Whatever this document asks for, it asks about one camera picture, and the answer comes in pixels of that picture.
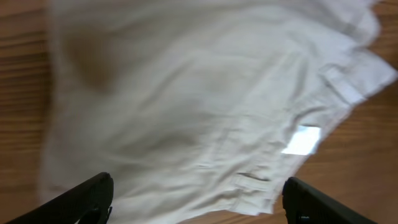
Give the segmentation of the beige shorts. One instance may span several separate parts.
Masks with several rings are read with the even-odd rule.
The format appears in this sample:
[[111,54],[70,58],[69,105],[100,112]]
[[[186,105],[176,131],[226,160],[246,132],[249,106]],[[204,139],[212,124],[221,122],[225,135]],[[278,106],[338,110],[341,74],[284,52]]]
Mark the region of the beige shorts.
[[43,202],[100,172],[111,223],[271,213],[285,180],[397,72],[372,1],[52,1]]

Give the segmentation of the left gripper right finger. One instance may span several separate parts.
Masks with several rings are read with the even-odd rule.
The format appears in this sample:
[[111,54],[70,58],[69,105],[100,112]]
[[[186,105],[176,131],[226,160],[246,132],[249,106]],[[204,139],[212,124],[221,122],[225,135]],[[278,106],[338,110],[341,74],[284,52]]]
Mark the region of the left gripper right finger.
[[282,191],[288,224],[377,224],[296,177]]

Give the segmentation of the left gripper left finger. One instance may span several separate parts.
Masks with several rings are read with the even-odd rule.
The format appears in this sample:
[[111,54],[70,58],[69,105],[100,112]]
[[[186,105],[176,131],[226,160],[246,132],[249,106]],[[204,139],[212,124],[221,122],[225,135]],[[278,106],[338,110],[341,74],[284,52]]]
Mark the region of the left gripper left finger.
[[113,193],[112,177],[101,172],[6,224],[107,224]]

